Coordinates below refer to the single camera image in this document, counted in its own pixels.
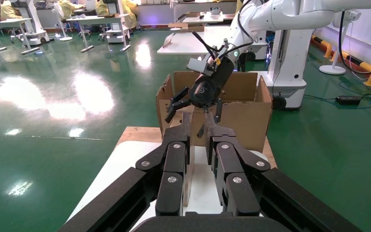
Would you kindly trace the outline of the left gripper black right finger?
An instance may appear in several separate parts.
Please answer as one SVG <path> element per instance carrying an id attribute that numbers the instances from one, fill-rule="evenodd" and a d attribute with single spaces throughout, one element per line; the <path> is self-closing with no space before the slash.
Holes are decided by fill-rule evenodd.
<path id="1" fill-rule="evenodd" d="M 358 227 L 285 173 L 242 147 L 234 131 L 204 114 L 208 163 L 227 232 L 357 232 Z"/>

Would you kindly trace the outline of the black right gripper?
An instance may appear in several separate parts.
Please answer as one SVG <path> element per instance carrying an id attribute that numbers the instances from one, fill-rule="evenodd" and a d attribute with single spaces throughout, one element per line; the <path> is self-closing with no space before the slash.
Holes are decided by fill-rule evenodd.
<path id="1" fill-rule="evenodd" d="M 191 103 L 195 107 L 211 107 L 215 104 L 216 112 L 213 119 L 215 124 L 219 123 L 221 121 L 223 101 L 218 97 L 233 73 L 233 70 L 234 62 L 224 57 L 219 67 L 211 76 L 200 74 L 190 90 L 188 87 L 184 87 L 171 98 L 165 122 L 170 123 L 177 110 L 188 107 Z M 197 133 L 198 138 L 203 137 L 204 128 L 205 123 L 202 124 Z"/>

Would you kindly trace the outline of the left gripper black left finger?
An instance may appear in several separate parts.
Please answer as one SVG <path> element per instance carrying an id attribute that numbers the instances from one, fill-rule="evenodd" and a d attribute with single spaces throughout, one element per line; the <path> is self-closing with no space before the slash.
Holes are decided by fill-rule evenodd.
<path id="1" fill-rule="evenodd" d="M 190 163 L 192 114 L 167 128 L 160 146 L 136 161 L 59 228 L 60 232 L 128 232 L 155 202 L 157 216 L 181 216 Z"/>

